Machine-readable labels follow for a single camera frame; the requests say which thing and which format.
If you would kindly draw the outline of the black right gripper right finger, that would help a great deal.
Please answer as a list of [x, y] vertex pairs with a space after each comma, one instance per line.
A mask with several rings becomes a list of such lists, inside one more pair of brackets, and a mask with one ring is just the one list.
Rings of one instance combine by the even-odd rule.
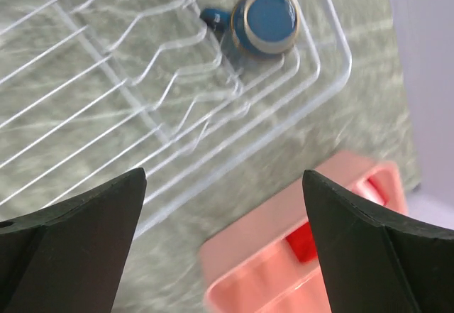
[[302, 178], [332, 312], [452, 312], [453, 230], [397, 213], [315, 170]]

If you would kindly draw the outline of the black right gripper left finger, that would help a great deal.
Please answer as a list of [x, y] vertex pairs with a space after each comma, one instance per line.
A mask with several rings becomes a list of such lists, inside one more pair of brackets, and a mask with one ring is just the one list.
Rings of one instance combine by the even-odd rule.
[[2, 312], [110, 312], [147, 181], [130, 170], [1, 222]]

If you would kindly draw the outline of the white wire dish rack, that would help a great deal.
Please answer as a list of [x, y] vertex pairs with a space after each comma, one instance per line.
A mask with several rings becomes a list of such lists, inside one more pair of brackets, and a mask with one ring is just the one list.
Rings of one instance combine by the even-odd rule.
[[236, 2], [1, 0], [1, 218], [143, 168], [143, 234], [345, 86], [332, 0], [295, 0], [296, 43], [269, 62], [199, 18]]

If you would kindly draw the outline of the dark blue mug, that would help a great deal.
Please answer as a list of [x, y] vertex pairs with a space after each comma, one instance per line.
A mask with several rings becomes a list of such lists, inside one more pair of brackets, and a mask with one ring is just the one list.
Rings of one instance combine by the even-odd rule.
[[296, 0], [239, 0], [231, 11], [205, 8], [199, 17], [221, 36], [229, 60], [280, 57], [294, 46], [301, 23]]

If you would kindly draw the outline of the red white cup in tray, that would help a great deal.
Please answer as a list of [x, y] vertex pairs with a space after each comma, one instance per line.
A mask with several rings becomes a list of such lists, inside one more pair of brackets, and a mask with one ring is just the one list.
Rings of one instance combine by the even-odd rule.
[[[384, 192], [371, 178], [359, 181], [350, 191], [378, 205], [384, 206], [387, 203]], [[285, 239], [300, 263], [317, 259], [316, 244], [309, 222], [302, 224]]]

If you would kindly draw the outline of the pink compartment organizer tray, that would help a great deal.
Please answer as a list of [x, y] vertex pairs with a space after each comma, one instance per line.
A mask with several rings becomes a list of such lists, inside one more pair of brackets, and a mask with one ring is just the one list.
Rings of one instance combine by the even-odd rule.
[[[351, 190], [371, 178], [385, 206], [408, 212], [397, 164], [346, 150], [316, 171]], [[329, 312], [318, 259], [300, 263], [286, 237], [308, 221], [301, 179], [287, 185], [200, 248], [209, 312]]]

